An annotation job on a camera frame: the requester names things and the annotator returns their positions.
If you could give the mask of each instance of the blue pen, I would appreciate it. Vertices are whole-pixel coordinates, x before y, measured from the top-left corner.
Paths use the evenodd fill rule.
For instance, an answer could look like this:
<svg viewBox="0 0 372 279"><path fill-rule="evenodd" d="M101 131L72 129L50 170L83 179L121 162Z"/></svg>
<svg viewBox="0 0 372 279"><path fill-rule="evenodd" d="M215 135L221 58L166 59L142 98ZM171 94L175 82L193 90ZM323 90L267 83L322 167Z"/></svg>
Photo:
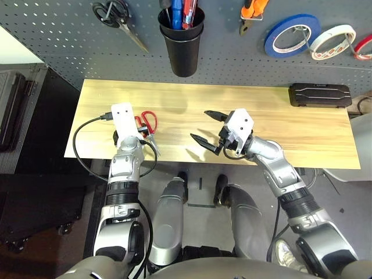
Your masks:
<svg viewBox="0 0 372 279"><path fill-rule="evenodd" d="M182 0L172 0L172 27L176 30L182 29Z"/></svg>

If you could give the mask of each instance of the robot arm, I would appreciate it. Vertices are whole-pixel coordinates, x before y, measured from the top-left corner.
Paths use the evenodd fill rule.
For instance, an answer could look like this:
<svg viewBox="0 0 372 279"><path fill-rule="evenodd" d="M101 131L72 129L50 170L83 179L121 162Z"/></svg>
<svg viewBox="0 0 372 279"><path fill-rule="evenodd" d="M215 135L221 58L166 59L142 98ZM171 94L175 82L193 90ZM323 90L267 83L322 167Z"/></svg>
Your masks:
<svg viewBox="0 0 372 279"><path fill-rule="evenodd" d="M138 183L144 161L144 138L137 130L130 103L113 105L112 117L119 136L118 149L111 160L94 255L79 262L60 279L127 278L144 258L145 234L138 220L141 212Z"/></svg>
<svg viewBox="0 0 372 279"><path fill-rule="evenodd" d="M296 244L308 268L314 275L328 278L340 275L344 267L357 260L355 251L333 223L325 209L314 200L296 170L284 157L282 147L253 135L253 120L245 109L236 109L229 115L205 111L207 115L223 121L219 145L214 146L198 135L193 139L218 155L226 149L234 150L263 169L265 180L288 216L293 232L300 235Z"/></svg>

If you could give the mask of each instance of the red and white tape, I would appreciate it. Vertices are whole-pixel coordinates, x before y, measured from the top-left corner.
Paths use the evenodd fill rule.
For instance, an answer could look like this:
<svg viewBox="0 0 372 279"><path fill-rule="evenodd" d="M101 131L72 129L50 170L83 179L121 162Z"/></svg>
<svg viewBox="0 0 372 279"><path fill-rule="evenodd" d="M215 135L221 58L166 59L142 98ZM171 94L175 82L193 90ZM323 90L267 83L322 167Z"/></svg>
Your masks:
<svg viewBox="0 0 372 279"><path fill-rule="evenodd" d="M372 53L360 54L362 48L364 48L368 43L372 42L372 34L361 40L355 47L354 57L358 60L372 60Z"/></svg>
<svg viewBox="0 0 372 279"><path fill-rule="evenodd" d="M355 40L356 33L353 27L348 24L335 26L323 33L321 33L311 44L310 50L312 51L312 58L314 60L324 60L336 56L349 48L349 42L345 38L339 45L323 52L316 52L321 45L323 45L330 38L344 34L348 36L350 44Z"/></svg>

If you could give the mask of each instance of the red pen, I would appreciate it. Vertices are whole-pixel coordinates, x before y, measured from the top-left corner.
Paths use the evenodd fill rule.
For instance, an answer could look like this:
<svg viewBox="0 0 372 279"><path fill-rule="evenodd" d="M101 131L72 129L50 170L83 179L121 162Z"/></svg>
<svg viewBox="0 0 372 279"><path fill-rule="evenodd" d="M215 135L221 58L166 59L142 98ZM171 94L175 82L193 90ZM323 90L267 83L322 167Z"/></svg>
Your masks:
<svg viewBox="0 0 372 279"><path fill-rule="evenodd" d="M182 28L187 30L192 27L192 22L194 21L195 8L197 0L185 0L184 4L184 18L182 23Z"/></svg>

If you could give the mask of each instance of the scissors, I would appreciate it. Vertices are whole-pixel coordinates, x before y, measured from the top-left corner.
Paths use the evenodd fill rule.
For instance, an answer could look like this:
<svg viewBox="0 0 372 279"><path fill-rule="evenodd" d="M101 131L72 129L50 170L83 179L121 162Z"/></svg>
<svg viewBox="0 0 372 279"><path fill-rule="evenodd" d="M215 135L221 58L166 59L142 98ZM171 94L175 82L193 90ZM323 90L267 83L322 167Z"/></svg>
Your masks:
<svg viewBox="0 0 372 279"><path fill-rule="evenodd" d="M108 0L106 5L96 2L93 3L92 8L100 22L109 27L123 30L143 51L149 52L140 39L129 29L127 24L129 11L123 0Z"/></svg>
<svg viewBox="0 0 372 279"><path fill-rule="evenodd" d="M152 115L153 118L155 119L155 126L151 126L149 120L147 119L146 115ZM144 135L145 138L147 138L153 147L156 150L156 153L160 156L160 151L158 148L158 145L155 142L154 139L154 133L156 132L156 129L158 128L158 118L156 117L156 114L151 112L150 110L146 110L141 113L141 117L139 116L134 116L135 121L137 121L137 124L139 127L147 126L147 129L149 130L149 135Z"/></svg>

